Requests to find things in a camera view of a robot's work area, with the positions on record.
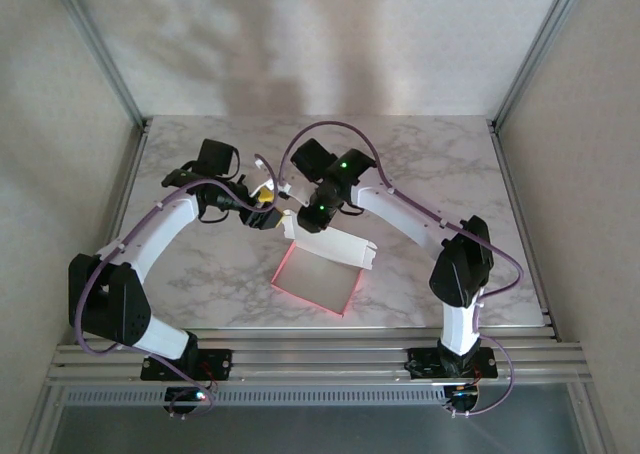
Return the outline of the aluminium table side rail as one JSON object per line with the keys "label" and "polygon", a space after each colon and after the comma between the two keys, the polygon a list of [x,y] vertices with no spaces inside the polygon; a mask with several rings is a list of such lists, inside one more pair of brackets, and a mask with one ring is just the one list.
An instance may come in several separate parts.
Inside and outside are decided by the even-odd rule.
{"label": "aluminium table side rail", "polygon": [[541,307],[541,313],[546,319],[545,325],[553,330],[552,338],[560,342],[562,340],[559,335],[558,328],[554,314],[550,308],[550,301],[545,289],[544,281],[542,279],[539,265],[536,259],[536,255],[533,248],[532,239],[529,233],[529,229],[526,225],[524,211],[520,202],[519,195],[517,193],[516,184],[511,173],[511,169],[507,162],[507,158],[501,143],[501,139],[498,133],[495,123],[492,120],[487,121],[487,127],[492,140],[496,158],[502,173],[506,191],[509,197],[509,202],[513,211],[515,223],[517,226],[518,234],[523,246],[524,255],[527,262],[527,270],[531,282],[533,284],[535,293]]}
{"label": "aluminium table side rail", "polygon": [[147,119],[142,127],[134,127],[125,147],[106,208],[107,224],[102,238],[104,246],[110,244],[119,235],[132,184],[147,142],[150,123],[151,121]]}

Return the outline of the pink white cardboard box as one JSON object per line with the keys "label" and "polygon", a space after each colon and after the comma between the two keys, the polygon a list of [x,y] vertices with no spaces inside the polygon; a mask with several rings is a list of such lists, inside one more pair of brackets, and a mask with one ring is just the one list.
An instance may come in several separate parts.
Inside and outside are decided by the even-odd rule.
{"label": "pink white cardboard box", "polygon": [[299,225],[292,210],[284,212],[281,225],[291,244],[271,286],[342,316],[362,274],[372,268],[376,244],[332,227],[310,233]]}

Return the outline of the aluminium lower frame bar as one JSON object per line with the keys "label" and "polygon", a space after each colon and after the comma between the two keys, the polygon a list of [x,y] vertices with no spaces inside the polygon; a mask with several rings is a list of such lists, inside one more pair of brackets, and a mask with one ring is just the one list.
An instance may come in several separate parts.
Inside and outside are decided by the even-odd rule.
{"label": "aluminium lower frame bar", "polygon": [[36,402],[19,454],[49,454],[64,409],[66,389],[45,385]]}
{"label": "aluminium lower frame bar", "polygon": [[594,385],[574,382],[567,389],[585,452],[618,454]]}

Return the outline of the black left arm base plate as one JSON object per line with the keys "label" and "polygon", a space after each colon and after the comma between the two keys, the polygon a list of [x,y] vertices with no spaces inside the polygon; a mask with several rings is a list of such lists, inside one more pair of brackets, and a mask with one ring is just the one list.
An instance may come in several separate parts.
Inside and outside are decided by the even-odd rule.
{"label": "black left arm base plate", "polygon": [[[191,379],[200,381],[226,381],[232,367],[230,349],[199,349],[195,354],[169,363]],[[143,381],[179,381],[182,377],[154,359],[145,359],[140,373]]]}

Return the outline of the aluminium mounting rail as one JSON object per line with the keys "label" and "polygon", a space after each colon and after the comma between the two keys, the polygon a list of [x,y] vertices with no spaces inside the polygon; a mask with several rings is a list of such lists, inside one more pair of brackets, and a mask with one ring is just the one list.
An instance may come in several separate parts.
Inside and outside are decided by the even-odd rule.
{"label": "aluminium mounting rail", "polygon": [[[203,348],[232,350],[232,385],[407,384],[407,349],[435,345],[435,328],[198,329]],[[500,381],[515,369],[520,384],[590,381],[581,346],[558,341],[551,328],[489,328],[507,350],[497,354]],[[125,349],[105,357],[61,344],[48,385],[133,385],[143,357]]]}

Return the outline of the grey metal sheet panel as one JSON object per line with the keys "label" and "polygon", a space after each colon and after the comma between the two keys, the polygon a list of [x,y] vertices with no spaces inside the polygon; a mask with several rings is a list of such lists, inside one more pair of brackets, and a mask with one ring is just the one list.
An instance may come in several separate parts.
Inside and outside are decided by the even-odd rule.
{"label": "grey metal sheet panel", "polygon": [[433,407],[64,410],[51,454],[586,454],[565,415],[452,419]]}

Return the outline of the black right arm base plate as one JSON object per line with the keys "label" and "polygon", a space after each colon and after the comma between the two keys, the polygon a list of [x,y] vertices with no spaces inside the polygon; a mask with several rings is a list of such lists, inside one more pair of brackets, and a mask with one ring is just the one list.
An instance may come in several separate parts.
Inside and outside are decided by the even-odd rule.
{"label": "black right arm base plate", "polygon": [[404,369],[415,379],[497,379],[498,370],[491,348],[480,347],[471,357],[460,362],[441,356],[437,348],[411,348],[407,350]]}

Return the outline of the aluminium frame post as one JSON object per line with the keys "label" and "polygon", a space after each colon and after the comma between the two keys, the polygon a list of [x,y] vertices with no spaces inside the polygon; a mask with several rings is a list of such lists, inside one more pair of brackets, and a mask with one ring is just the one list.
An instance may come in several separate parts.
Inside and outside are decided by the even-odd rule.
{"label": "aluminium frame post", "polygon": [[134,100],[86,3],[84,0],[60,1],[125,114],[136,128],[143,130],[146,126],[146,118]]}
{"label": "aluminium frame post", "polygon": [[499,104],[490,126],[498,133],[516,108],[528,84],[542,64],[553,42],[560,33],[577,0],[553,0],[521,62],[503,100]]}

